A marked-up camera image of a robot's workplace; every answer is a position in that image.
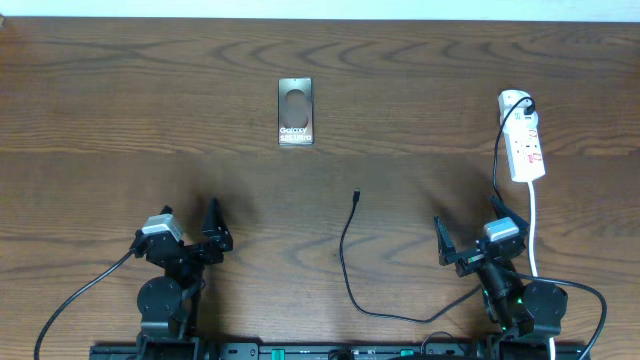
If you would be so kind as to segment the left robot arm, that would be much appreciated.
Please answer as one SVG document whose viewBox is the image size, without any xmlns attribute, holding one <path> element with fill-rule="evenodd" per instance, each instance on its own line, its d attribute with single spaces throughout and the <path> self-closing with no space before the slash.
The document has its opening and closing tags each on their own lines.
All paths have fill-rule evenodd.
<svg viewBox="0 0 640 360">
<path fill-rule="evenodd" d="M 137 359 L 216 359 L 217 346 L 197 336 L 198 306 L 205 286 L 204 269 L 219 264 L 233 249 L 220 204 L 209 204 L 202 234 L 206 240 L 187 245 L 183 230 L 166 206 L 136 231 L 133 255 L 164 270 L 147 281 L 137 296 L 141 331 Z"/>
</svg>

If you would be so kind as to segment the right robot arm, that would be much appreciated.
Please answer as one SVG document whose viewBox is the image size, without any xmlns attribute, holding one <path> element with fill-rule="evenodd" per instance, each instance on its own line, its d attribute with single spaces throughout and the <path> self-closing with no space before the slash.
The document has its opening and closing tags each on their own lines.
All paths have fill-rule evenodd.
<svg viewBox="0 0 640 360">
<path fill-rule="evenodd" d="M 439 263 L 453 264 L 460 277 L 478 276 L 489 318 L 502 328 L 478 346 L 479 354 L 487 359 L 546 359 L 549 340 L 561 332 L 568 295 L 553 283 L 532 279 L 525 284 L 516 275 L 512 259 L 526 249 L 529 224 L 498 198 L 490 201 L 497 219 L 464 251 L 455 248 L 443 222 L 434 218 Z"/>
</svg>

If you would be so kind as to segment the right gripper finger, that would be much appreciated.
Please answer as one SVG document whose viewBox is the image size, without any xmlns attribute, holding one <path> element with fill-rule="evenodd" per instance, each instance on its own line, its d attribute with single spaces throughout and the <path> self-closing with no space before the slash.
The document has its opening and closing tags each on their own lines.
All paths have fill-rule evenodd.
<svg viewBox="0 0 640 360">
<path fill-rule="evenodd" d="M 489 200 L 498 219 L 510 218 L 520 230 L 529 228 L 529 223 L 507 207 L 497 196 L 491 195 Z"/>
<path fill-rule="evenodd" d="M 439 264 L 441 266 L 446 266 L 455 261 L 457 251 L 449 236 L 446 226 L 439 216 L 434 217 L 434 225 L 438 243 Z"/>
</svg>

